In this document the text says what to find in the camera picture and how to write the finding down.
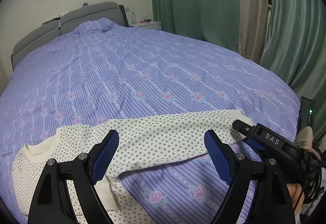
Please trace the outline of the person's right hand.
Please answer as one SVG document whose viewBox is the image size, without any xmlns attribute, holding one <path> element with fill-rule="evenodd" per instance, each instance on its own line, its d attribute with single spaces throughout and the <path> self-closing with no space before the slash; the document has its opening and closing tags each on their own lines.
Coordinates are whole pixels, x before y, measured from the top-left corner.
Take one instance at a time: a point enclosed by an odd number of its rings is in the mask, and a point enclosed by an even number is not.
<svg viewBox="0 0 326 224">
<path fill-rule="evenodd" d="M 290 193 L 294 214 L 298 215 L 302 209 L 304 202 L 304 193 L 302 193 L 302 186 L 300 184 L 287 184 Z"/>
</svg>

